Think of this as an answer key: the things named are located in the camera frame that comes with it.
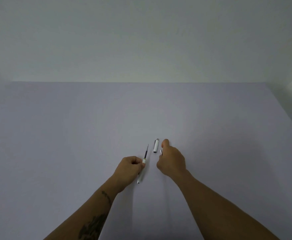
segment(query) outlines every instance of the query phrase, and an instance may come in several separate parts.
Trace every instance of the person's left arm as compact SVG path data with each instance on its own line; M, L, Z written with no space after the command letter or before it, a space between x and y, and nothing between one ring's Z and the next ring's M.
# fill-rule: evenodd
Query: person's left arm
M98 239L116 195L134 181L144 166L138 157L124 157L114 174L45 240Z

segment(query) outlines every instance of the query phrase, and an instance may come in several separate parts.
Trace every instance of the tattoo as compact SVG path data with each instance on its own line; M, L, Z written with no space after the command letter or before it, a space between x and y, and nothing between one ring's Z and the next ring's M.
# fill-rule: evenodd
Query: tattoo
M107 197L107 199L108 199L108 203L109 203L109 205L111 206L111 200L110 200L108 194L106 194L105 191L102 191L101 193L102 193L105 197Z
M104 226L108 214L101 214L100 216L94 216L91 222L85 224L80 233L78 239L80 240L97 240L100 232Z

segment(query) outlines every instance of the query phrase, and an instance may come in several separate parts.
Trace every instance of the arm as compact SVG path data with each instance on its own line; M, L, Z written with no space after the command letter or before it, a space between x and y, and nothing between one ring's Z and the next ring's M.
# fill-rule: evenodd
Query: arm
M278 240L258 221L196 180L186 169L183 155L169 145L168 139L163 141L162 148L163 155L159 157L157 168L178 185L206 240Z
M114 174L45 240L98 239L116 195L134 181L144 166L138 157L124 157Z

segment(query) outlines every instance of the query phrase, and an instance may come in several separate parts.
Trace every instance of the pen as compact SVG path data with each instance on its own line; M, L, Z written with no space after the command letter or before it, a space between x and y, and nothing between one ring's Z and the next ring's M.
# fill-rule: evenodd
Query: pen
M146 164L146 156L147 156L147 152L148 152L148 146L147 146L147 149L146 149L145 157L143 159L143 163L145 163L145 164ZM138 174L138 179L137 179L137 183L138 184L140 183L142 175L143 175L143 170L141 170L141 172Z

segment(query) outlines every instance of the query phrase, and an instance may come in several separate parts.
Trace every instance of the person's right arm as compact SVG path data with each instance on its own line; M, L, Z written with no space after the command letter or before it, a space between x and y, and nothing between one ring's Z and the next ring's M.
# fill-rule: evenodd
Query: person's right arm
M277 239L261 223L196 180L178 149L162 142L157 168L180 188L205 240Z

